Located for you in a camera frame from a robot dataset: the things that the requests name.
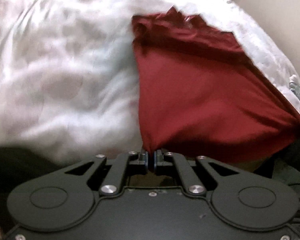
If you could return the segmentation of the dark red zip-neck sweater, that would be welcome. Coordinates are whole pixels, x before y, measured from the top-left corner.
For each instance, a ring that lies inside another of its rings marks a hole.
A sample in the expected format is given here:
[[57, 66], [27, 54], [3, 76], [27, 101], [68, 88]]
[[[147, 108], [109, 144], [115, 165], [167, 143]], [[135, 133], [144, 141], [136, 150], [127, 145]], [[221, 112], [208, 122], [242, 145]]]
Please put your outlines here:
[[224, 163], [265, 159], [300, 139], [300, 114], [231, 32], [174, 8], [132, 17], [143, 148]]

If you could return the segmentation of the white floral bed quilt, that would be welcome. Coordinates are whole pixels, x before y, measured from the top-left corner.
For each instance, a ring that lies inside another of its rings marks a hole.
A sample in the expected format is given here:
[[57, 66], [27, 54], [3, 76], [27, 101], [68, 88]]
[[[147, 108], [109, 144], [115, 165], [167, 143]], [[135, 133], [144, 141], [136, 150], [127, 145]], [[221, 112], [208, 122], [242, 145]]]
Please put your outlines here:
[[300, 113], [300, 77], [232, 0], [0, 0], [0, 147], [57, 164], [137, 151], [135, 14], [177, 7], [234, 33], [257, 68]]

